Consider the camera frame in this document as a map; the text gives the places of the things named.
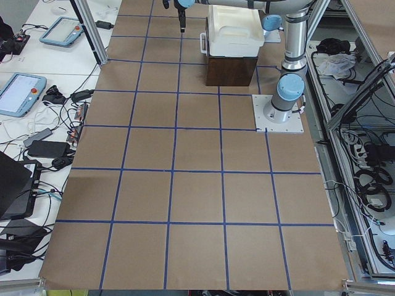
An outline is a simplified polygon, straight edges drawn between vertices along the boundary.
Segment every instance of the black cloth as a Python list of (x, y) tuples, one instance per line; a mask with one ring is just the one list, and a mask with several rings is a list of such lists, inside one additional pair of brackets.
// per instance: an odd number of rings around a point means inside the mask
[(13, 36), (14, 32), (12, 31), (12, 28), (4, 23), (4, 21), (0, 17), (0, 39), (8, 40), (11, 39)]

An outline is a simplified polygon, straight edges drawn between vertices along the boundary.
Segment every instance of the white container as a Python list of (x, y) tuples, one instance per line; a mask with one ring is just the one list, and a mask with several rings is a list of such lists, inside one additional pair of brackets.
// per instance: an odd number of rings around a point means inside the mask
[[(210, 56), (256, 57), (264, 45), (264, 31), (257, 10), (211, 5), (209, 7)], [(203, 44), (205, 33), (201, 34)]]

